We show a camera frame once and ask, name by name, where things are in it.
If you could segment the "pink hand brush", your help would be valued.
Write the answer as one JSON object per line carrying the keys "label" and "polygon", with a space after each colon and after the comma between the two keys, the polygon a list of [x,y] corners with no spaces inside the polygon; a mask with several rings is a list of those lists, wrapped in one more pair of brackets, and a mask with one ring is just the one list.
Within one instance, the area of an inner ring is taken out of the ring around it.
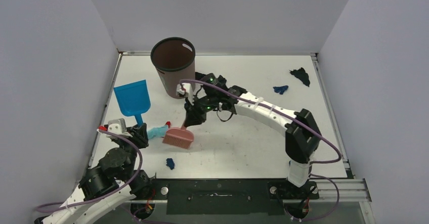
{"label": "pink hand brush", "polygon": [[189,149],[194,141],[194,134],[187,130],[183,125],[181,127],[169,128],[162,140],[164,144]]}

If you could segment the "blue plastic dustpan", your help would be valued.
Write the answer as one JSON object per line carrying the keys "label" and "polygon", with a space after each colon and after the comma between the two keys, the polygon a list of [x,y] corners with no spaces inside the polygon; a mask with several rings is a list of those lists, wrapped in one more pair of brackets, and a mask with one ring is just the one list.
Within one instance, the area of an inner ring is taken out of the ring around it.
{"label": "blue plastic dustpan", "polygon": [[141,80],[113,88],[119,109],[124,116],[134,116],[138,126],[143,125],[142,114],[150,107],[147,81]]}

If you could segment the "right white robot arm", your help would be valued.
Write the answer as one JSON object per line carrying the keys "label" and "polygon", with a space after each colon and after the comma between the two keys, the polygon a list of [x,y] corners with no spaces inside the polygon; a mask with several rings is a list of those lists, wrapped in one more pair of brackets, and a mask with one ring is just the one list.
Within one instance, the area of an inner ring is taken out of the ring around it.
{"label": "right white robot arm", "polygon": [[285,152],[290,158],[286,191],[292,198],[299,198],[306,192],[310,178],[314,153],[319,147],[319,128],[309,110],[287,110],[268,103],[246,89],[227,80],[205,74],[200,80],[182,79],[176,94],[185,98],[185,127],[201,125],[210,111],[228,111],[233,115],[246,116],[271,129],[285,138]]}

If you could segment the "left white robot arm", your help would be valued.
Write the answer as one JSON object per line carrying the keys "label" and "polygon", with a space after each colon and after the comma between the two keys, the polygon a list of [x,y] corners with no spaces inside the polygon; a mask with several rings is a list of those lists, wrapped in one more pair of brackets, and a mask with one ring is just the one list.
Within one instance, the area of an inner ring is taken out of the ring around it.
{"label": "left white robot arm", "polygon": [[98,164],[86,170],[72,194],[58,202],[58,208],[36,209],[46,216],[34,223],[94,223],[128,200],[154,197],[152,178],[141,169],[141,149],[148,147],[145,123],[126,127],[123,119],[111,120],[98,128],[117,147],[110,149]]}

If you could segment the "light blue paper scrap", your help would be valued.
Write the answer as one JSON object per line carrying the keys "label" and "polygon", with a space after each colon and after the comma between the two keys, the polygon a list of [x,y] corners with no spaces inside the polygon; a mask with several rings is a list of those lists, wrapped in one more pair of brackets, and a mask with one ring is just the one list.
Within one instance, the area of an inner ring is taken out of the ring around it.
{"label": "light blue paper scrap", "polygon": [[148,139],[151,140],[154,138],[163,138],[168,130],[168,125],[151,128],[147,131]]}

